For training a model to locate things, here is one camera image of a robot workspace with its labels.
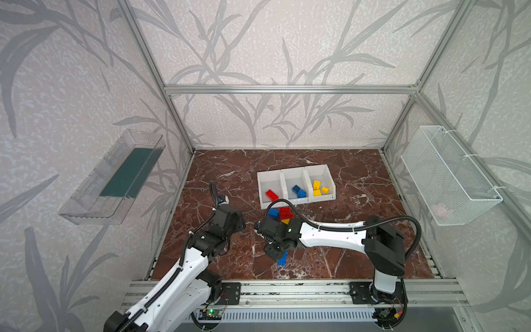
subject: robotic arm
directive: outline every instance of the robotic arm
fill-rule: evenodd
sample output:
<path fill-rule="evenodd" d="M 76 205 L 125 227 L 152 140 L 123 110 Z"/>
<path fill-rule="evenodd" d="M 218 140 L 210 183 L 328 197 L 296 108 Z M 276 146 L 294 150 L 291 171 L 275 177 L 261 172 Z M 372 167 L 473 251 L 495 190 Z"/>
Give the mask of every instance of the robotic arm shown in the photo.
<path fill-rule="evenodd" d="M 297 217 L 284 224 L 269 217 L 269 209 L 277 202 L 287 203 L 297 214 Z M 390 226 L 388 223 L 395 220 L 410 220 L 415 224 L 416 236 L 411 247 L 405 252 L 404 235 Z M 404 309 L 394 315 L 394 320 L 389 310 L 379 310 L 378 325 L 394 327 L 401 322 L 407 308 L 407 296 L 404 289 L 402 276 L 405 274 L 406 260 L 417 248 L 422 230 L 420 223 L 410 216 L 399 216 L 381 220 L 377 216 L 371 216 L 366 222 L 352 224 L 319 223 L 308 220 L 291 204 L 291 202 L 279 199 L 269 205 L 263 220 L 255 224 L 256 233 L 262 236 L 268 244 L 264 252 L 273 260 L 278 261 L 288 249 L 297 246 L 332 246 L 345 248 L 365 253 L 375 267 L 374 280 L 368 289 L 363 288 L 365 293 L 362 299 L 369 304 L 387 303 L 393 304 L 395 298 L 402 298 Z M 351 289 L 351 296 L 356 292 Z"/>
<path fill-rule="evenodd" d="M 375 267 L 374 287 L 392 294 L 397 277 L 405 272 L 404 236 L 386 224 L 353 231 L 376 222 L 380 220 L 372 216 L 367 223 L 312 222 L 314 225 L 310 225 L 301 218 L 292 218 L 286 225 L 266 217 L 255 225 L 255 231 L 268 241 L 264 252 L 274 261 L 278 261 L 286 250 L 297 247 L 298 243 L 306 247 L 324 245 L 365 253 Z"/>
<path fill-rule="evenodd" d="M 227 197 L 218 197 L 212 182 L 210 192 L 216 203 L 214 212 L 190 232 L 180 260 L 125 314 L 115 311 L 105 322 L 104 332 L 174 331 L 197 307 L 220 297 L 221 277 L 206 268 L 222 254 L 232 234 L 245 228 L 245 221 Z M 208 223 L 209 228 L 201 230 Z"/>
<path fill-rule="evenodd" d="M 227 197 L 218 197 L 213 182 L 210 183 L 210 192 L 216 207 L 203 224 L 190 232 L 179 262 L 125 314 L 115 311 L 105 322 L 104 332 L 174 331 L 197 307 L 220 298 L 221 277 L 206 268 L 223 253 L 230 237 L 245 228 L 245 222 L 242 213 L 228 204 Z M 288 203 L 298 218 L 290 219 L 287 225 L 270 218 L 269 209 L 279 201 Z M 387 225 L 399 219 L 411 220 L 417 227 L 415 242 L 406 253 L 404 236 Z M 286 250 L 298 245 L 334 246 L 365 253 L 376 268 L 372 287 L 369 287 L 370 294 L 365 296 L 372 304 L 394 301 L 397 278 L 404 275 L 405 261 L 417 247 L 421 236 L 420 224 L 412 217 L 380 220 L 373 216 L 367 222 L 352 224 L 318 223 L 306 219 L 283 199 L 269 205 L 264 219 L 254 229 L 268 242 L 264 252 L 274 261 L 278 261 Z M 389 319 L 384 319 L 388 326 L 397 325 L 405 314 L 407 298 L 403 282 L 402 291 L 403 314 L 393 322 L 394 325 L 389 324 Z"/>

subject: blue lego brick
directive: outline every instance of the blue lego brick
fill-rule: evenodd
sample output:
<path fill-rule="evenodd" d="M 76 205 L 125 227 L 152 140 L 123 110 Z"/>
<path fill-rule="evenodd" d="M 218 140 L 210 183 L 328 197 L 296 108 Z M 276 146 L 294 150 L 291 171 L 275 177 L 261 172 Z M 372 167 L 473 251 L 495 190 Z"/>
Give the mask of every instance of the blue lego brick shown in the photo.
<path fill-rule="evenodd" d="M 298 198 L 303 198 L 303 197 L 306 197 L 307 194 L 304 190 L 300 189 L 299 192 L 297 192 L 297 197 Z"/>
<path fill-rule="evenodd" d="M 287 260 L 287 258 L 288 258 L 288 252 L 286 251 L 286 252 L 282 255 L 282 257 L 280 258 L 280 260 L 278 261 L 278 265 L 279 265 L 279 266 L 284 266 L 284 265 L 286 265 L 286 260 Z"/>
<path fill-rule="evenodd" d="M 277 209 L 269 209 L 269 216 L 271 218 L 278 218 L 280 212 Z"/>

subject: wall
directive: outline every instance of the wall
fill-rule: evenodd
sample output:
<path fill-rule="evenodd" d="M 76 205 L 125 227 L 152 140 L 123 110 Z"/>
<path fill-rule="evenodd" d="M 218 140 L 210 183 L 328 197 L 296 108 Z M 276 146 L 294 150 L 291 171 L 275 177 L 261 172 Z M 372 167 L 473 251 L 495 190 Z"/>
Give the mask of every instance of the wall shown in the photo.
<path fill-rule="evenodd" d="M 165 84 L 414 84 L 457 3 L 131 1 Z M 405 100 L 338 98 L 173 96 L 210 148 L 380 147 Z"/>
<path fill-rule="evenodd" d="M 0 330 L 99 331 L 144 277 L 189 155 L 113 2 L 9 0 L 0 21 Z M 167 142 L 127 218 L 60 217 L 125 129 Z"/>
<path fill-rule="evenodd" d="M 423 89 L 530 211 L 530 1 L 477 1 Z M 420 125 L 415 106 L 387 152 L 446 277 L 457 277 L 484 331 L 531 326 L 531 246 L 500 207 L 467 225 L 438 226 L 400 156 Z"/>

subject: ventilation grille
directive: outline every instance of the ventilation grille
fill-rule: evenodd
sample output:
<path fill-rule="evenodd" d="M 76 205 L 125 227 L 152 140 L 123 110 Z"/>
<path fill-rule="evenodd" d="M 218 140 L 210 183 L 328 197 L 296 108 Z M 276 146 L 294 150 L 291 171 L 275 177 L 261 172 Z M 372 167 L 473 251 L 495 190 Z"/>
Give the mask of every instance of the ventilation grille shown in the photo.
<path fill-rule="evenodd" d="M 227 309 L 222 321 L 227 323 L 263 322 L 367 322 L 372 318 L 371 308 L 305 308 L 305 309 Z M 192 321 L 188 316 L 185 321 Z"/>

